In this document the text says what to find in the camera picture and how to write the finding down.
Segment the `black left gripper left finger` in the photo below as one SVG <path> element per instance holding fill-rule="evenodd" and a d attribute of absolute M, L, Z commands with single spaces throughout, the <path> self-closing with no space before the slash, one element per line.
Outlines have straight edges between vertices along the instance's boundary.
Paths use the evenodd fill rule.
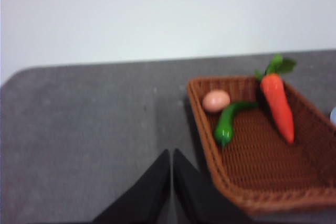
<path fill-rule="evenodd" d="M 92 221 L 155 223 L 170 194 L 170 153 L 164 150 L 139 180 Z"/>

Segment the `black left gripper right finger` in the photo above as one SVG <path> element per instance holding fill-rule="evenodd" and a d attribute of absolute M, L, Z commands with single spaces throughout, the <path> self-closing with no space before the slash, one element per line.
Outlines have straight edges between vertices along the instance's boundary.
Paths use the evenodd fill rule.
<path fill-rule="evenodd" d="M 225 198 L 184 154 L 173 153 L 175 193 L 191 223 L 253 223 L 241 209 Z"/>

